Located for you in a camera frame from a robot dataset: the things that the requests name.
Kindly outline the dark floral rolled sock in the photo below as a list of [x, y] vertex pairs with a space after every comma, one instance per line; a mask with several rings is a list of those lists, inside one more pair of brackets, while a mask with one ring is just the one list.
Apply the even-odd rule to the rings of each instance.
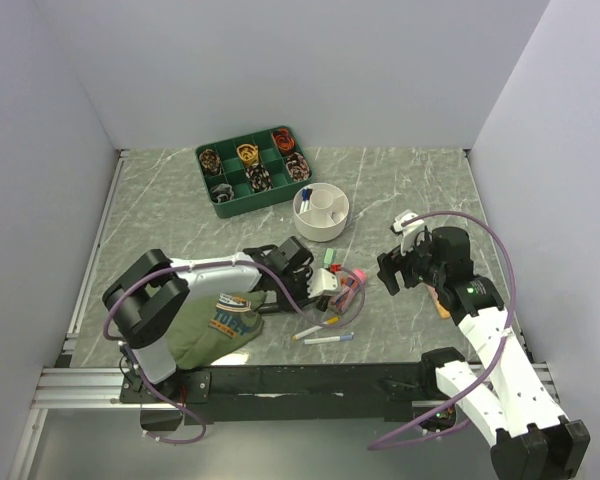
[[245, 173], [255, 193], [271, 190], [273, 188], [271, 176], [262, 164], [255, 164], [245, 168]]

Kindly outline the grey rolled sock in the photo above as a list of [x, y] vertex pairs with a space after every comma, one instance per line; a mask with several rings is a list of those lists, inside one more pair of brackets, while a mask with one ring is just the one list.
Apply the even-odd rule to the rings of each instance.
[[209, 194], [214, 204], [222, 204], [233, 200], [235, 197], [233, 186], [227, 183], [220, 183], [211, 187]]

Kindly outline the white pen light blue cap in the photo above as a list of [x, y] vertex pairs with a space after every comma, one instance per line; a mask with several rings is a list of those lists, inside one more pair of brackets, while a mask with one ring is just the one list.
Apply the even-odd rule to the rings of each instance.
[[304, 345], [321, 345], [321, 344], [347, 342], [347, 341], [351, 341], [353, 339], [354, 339], [354, 334], [349, 333], [349, 334], [344, 334], [344, 335], [303, 339], [302, 343]]

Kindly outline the pink patterned rolled sock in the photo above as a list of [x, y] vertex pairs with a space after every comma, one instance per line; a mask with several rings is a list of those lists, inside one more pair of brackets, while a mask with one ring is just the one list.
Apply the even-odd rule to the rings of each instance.
[[298, 152], [294, 152], [285, 158], [285, 167], [294, 182], [305, 181], [311, 175], [307, 160]]

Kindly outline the green divided organizer tray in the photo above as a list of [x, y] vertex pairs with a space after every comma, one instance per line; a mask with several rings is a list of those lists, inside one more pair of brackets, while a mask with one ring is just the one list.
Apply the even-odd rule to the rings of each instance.
[[222, 219], [291, 200], [313, 174], [289, 126], [204, 144], [195, 158], [206, 195]]

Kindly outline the pink capped pencil tube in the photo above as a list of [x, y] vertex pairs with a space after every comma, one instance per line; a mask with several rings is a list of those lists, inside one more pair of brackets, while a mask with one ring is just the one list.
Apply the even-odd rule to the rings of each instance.
[[341, 291], [329, 301], [328, 308], [338, 315], [343, 315], [365, 283], [366, 274], [360, 269], [354, 269], [352, 274], [341, 279]]

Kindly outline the orange black rolled sock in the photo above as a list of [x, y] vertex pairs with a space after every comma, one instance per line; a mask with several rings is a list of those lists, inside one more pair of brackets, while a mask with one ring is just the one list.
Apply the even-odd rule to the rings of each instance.
[[296, 142], [287, 128], [279, 128], [271, 131], [271, 137], [278, 151], [285, 156], [295, 151]]

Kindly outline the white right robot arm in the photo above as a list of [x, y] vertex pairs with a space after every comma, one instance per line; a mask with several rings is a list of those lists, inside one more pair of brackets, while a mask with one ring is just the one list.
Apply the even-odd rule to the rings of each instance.
[[388, 292], [425, 284], [476, 352], [484, 372], [475, 375], [454, 349], [421, 357], [421, 392], [446, 395], [490, 448], [500, 479], [572, 479], [591, 437], [547, 391], [511, 328], [510, 309], [493, 282], [474, 271], [468, 233], [458, 227], [408, 234], [377, 258]]

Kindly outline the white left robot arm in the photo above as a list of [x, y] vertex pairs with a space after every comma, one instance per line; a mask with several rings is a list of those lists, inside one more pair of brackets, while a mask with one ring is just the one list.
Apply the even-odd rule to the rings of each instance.
[[106, 327], [116, 327], [133, 369], [156, 401], [173, 399], [179, 370], [211, 363], [250, 342], [267, 311], [299, 312], [337, 280], [313, 266], [296, 237], [203, 260], [143, 254], [105, 291]]

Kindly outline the black front base bar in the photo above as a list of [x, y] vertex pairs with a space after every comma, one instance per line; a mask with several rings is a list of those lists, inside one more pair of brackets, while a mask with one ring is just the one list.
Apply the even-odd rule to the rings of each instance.
[[406, 422], [447, 399], [418, 362], [210, 366], [159, 387], [206, 422], [381, 418]]

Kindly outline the black marker green cap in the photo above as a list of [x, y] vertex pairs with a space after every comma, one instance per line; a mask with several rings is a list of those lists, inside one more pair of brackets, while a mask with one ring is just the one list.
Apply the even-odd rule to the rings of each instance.
[[264, 303], [258, 307], [257, 311], [262, 315], [270, 315], [279, 313], [280, 308], [277, 303]]

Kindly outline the white round pen holder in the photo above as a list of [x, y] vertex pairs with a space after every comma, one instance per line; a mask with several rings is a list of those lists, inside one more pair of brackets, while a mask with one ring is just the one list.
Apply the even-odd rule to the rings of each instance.
[[[309, 209], [300, 213], [302, 193], [305, 188], [313, 190]], [[345, 193], [329, 183], [311, 183], [295, 194], [292, 202], [296, 230], [305, 239], [324, 243], [334, 240], [347, 224], [350, 204]]]

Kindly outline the pink orange highlighter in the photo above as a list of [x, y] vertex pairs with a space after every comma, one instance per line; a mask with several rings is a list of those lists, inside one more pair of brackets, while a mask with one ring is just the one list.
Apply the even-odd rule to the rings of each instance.
[[428, 292], [433, 300], [434, 306], [438, 312], [438, 315], [441, 319], [449, 319], [451, 317], [448, 310], [446, 310], [439, 301], [439, 297], [437, 292], [433, 287], [428, 288]]

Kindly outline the white pen yellow cap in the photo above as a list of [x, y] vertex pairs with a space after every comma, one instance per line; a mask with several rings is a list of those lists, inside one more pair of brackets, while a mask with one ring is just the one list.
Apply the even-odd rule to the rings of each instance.
[[321, 330], [321, 329], [322, 329], [322, 328], [324, 328], [325, 326], [329, 326], [329, 325], [334, 325], [334, 324], [336, 324], [336, 323], [337, 323], [339, 320], [340, 320], [340, 318], [339, 318], [339, 317], [337, 317], [337, 316], [334, 316], [334, 317], [332, 317], [332, 318], [330, 318], [330, 319], [328, 319], [328, 320], [326, 320], [326, 321], [322, 322], [322, 323], [321, 323], [321, 324], [319, 324], [319, 325], [315, 325], [315, 326], [309, 327], [309, 328], [307, 328], [307, 329], [305, 329], [305, 330], [303, 330], [303, 331], [301, 331], [301, 332], [298, 332], [298, 333], [294, 334], [294, 335], [291, 337], [291, 339], [292, 339], [292, 340], [294, 340], [294, 341], [301, 340], [301, 339], [303, 339], [303, 338], [307, 337], [308, 335], [311, 335], [312, 333], [316, 333], [316, 332], [318, 332], [319, 330]]

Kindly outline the yellow patterned rolled sock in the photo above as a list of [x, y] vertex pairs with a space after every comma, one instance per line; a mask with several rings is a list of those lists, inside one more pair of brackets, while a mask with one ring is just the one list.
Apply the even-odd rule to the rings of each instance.
[[252, 143], [243, 143], [236, 147], [239, 159], [245, 167], [251, 167], [260, 161], [259, 147]]

